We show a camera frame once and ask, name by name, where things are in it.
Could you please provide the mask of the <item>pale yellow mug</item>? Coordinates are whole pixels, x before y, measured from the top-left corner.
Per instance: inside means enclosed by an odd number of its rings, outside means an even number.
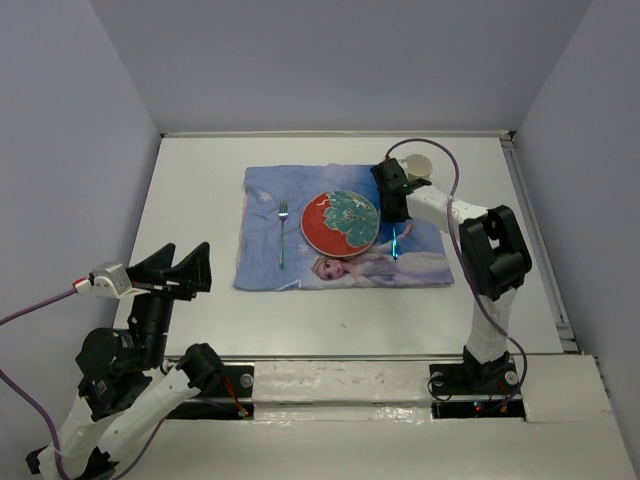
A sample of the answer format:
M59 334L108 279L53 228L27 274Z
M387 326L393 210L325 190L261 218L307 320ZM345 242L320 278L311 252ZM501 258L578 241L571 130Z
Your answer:
M411 154L401 161L409 181L430 180L433 172L431 160L422 154Z

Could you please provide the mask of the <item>iridescent spoon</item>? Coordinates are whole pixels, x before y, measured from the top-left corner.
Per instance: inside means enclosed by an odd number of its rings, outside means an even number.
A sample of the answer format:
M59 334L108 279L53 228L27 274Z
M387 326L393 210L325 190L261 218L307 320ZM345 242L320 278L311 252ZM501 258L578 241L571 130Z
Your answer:
M391 255L394 262L397 262L399 259L399 248L398 248L398 234L397 228L394 224L392 226L392 240L391 240Z

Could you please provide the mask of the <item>red and teal plate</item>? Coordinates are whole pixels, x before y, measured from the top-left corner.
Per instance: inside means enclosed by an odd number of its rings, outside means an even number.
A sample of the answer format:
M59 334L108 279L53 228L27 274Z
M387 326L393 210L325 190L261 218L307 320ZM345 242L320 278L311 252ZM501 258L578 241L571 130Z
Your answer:
M355 192L324 192L301 215L301 231L317 252L334 258L364 253L376 240L379 214L374 204Z

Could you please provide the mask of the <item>blue printed cloth placemat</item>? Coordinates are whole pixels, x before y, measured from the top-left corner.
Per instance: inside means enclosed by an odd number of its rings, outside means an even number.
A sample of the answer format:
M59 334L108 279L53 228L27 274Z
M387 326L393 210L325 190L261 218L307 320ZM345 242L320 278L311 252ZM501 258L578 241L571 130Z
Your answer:
M380 226L373 245L351 258L314 250L301 231L301 215L318 195L355 192L379 203L367 165L280 165L249 167L234 286L247 291L341 288L430 288L451 285L454 277L440 230L425 221L396 224L399 259L391 255L392 226ZM279 203L286 200L285 268L279 269Z

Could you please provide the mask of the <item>iridescent fork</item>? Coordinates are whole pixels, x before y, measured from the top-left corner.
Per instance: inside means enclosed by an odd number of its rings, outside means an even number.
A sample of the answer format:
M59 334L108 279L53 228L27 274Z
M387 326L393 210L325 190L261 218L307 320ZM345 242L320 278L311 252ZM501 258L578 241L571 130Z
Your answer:
M281 200L279 203L278 219L280 221L280 240L279 240L279 269L285 268L285 225L289 216L288 203Z

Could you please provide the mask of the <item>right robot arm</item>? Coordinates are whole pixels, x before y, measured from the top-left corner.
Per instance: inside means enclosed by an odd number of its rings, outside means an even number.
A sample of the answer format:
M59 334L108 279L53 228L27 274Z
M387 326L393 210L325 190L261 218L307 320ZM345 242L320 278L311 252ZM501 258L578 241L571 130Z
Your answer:
M381 220L423 220L447 233L469 282L474 305L471 332L459 363L430 368L428 386L438 401L453 396L520 393L526 373L508 351L511 306L532 269L532 259L514 212L487 209L447 194L425 179L410 180L400 163L387 159L371 168Z

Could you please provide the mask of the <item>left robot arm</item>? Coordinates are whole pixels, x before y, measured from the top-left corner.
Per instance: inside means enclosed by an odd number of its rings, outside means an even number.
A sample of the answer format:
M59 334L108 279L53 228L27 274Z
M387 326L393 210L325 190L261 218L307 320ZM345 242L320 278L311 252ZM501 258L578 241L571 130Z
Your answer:
M29 470L45 479L110 479L124 447L183 401L215 392L224 364L207 343L194 344L158 383L176 301L212 286L210 245L173 260L168 243L138 264L105 263L75 282L80 294L132 299L124 329L92 330L75 361L82 373L71 411L51 443L30 452Z

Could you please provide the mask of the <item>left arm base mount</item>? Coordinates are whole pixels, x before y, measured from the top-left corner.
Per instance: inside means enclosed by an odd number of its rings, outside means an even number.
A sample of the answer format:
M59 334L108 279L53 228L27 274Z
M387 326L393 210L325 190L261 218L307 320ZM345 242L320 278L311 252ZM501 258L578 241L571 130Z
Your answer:
M254 371L255 367L250 364L227 365L220 383L179 405L173 412L174 418L220 421L251 419L254 413Z

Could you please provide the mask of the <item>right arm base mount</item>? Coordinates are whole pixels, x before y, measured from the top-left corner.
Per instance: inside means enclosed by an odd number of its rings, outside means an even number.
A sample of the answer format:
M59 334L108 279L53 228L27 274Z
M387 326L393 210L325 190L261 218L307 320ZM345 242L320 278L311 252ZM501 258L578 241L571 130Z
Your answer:
M462 363L440 363L429 367L426 381L431 413L436 420L526 418L520 393L520 378L513 362L488 380L474 382Z

